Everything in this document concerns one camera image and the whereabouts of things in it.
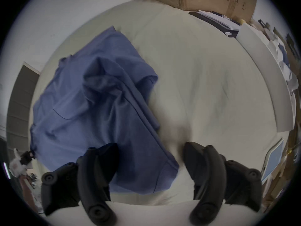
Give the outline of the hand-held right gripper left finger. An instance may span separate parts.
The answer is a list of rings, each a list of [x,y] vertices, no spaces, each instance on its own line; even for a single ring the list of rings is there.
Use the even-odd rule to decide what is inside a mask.
[[[109,184],[119,166],[116,143],[90,147],[77,161],[42,176],[41,200],[44,214],[79,206],[97,226],[114,226],[117,217],[106,202],[111,201]]]

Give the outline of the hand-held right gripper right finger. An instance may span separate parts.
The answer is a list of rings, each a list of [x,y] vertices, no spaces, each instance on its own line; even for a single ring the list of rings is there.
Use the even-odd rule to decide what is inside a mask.
[[[194,181],[194,198],[199,200],[189,219],[193,225],[213,222],[223,201],[246,206],[258,213],[262,202],[261,172],[234,160],[226,160],[212,145],[186,142],[185,167]]]

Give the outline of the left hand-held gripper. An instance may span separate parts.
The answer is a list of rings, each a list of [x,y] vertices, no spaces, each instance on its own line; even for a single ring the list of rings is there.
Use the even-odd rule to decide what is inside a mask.
[[[35,159],[35,153],[32,151],[25,151],[19,154],[17,148],[13,149],[14,159],[9,163],[9,171],[13,176],[27,175],[27,165]]]

